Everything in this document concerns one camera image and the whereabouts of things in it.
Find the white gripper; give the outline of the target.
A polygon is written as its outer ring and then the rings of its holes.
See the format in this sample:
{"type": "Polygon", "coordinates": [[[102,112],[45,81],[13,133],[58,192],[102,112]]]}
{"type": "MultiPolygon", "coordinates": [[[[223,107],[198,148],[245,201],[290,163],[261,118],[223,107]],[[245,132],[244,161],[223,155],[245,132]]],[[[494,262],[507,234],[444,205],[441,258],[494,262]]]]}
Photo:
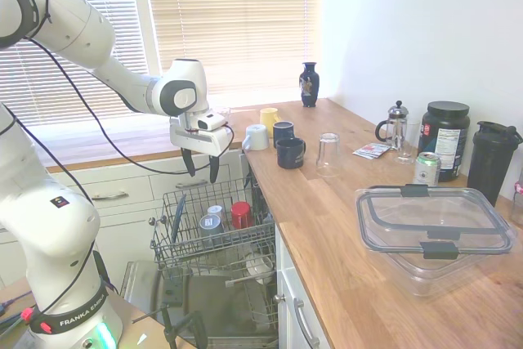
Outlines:
{"type": "Polygon", "coordinates": [[[209,181],[214,184],[220,169],[218,157],[228,149],[232,142],[232,132],[226,127],[219,127],[213,131],[188,132],[180,124],[178,118],[170,118],[170,140],[174,146],[181,148],[181,155],[187,172],[195,176],[196,169],[192,159],[192,152],[207,154],[209,157],[209,181]]]}

